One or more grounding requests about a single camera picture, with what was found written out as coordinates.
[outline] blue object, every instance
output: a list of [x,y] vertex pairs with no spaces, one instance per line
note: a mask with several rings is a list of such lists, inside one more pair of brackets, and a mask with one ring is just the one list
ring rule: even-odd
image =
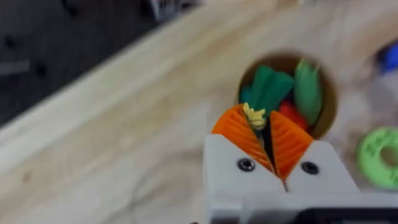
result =
[[242,87],[242,90],[239,94],[239,103],[249,102],[251,98],[252,85]]
[[391,72],[398,68],[398,42],[385,48],[380,54],[382,73]]

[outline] wooden board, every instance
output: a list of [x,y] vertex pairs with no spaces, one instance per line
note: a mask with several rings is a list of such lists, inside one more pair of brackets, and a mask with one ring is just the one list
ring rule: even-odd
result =
[[396,0],[231,1],[165,25],[3,127],[0,223],[202,221],[204,137],[245,69],[279,49],[331,70],[342,103],[326,140],[352,149],[353,122],[374,117],[364,66],[398,37],[397,11]]

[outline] black screw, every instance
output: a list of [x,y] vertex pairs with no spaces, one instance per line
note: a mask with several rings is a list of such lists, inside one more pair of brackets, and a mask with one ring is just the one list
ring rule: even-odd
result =
[[239,169],[241,169],[242,171],[245,172],[251,172],[254,170],[254,168],[256,167],[255,163],[253,160],[248,159],[248,158],[243,158],[240,159],[238,161],[238,167]]
[[319,167],[313,162],[302,162],[301,169],[311,175],[319,174]]
[[6,45],[6,47],[8,47],[9,49],[14,49],[17,47],[17,43],[16,40],[11,37],[11,36],[5,36],[4,38],[4,44]]

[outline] screw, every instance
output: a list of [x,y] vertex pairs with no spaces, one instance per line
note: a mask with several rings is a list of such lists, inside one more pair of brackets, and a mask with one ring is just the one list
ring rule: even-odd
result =
[[243,158],[243,159],[238,160],[238,167],[242,171],[251,172],[254,170],[256,165],[253,160],[248,159],[248,158]]
[[309,162],[309,161],[302,162],[301,169],[304,170],[304,172],[311,174],[311,175],[319,174],[319,167],[313,162]]

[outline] red toy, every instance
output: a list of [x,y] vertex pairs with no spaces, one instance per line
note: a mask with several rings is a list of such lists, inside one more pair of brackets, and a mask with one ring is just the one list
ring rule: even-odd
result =
[[289,101],[282,101],[279,106],[279,112],[283,114],[286,118],[293,121],[300,128],[307,130],[308,125],[305,122],[304,117],[296,110],[294,105]]

